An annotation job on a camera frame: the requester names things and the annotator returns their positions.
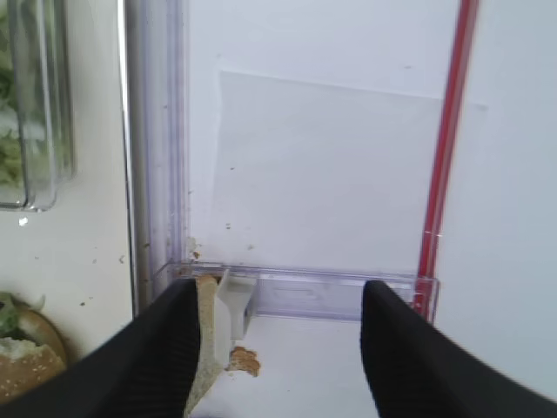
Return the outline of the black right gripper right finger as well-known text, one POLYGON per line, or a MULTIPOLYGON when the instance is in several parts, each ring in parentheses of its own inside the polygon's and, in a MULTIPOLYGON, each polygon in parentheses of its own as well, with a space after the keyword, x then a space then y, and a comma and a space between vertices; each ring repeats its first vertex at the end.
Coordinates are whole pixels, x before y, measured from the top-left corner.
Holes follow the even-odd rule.
POLYGON ((360 352, 381 417, 554 417, 556 404, 449 340, 387 284, 365 283, 360 352))

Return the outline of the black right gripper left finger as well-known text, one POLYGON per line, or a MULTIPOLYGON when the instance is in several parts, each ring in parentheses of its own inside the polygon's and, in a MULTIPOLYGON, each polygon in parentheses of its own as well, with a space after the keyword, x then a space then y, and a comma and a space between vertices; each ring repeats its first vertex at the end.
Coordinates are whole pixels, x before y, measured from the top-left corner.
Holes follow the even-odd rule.
POLYGON ((67 371, 1 407, 3 417, 181 417, 201 337, 193 279, 173 282, 67 371))

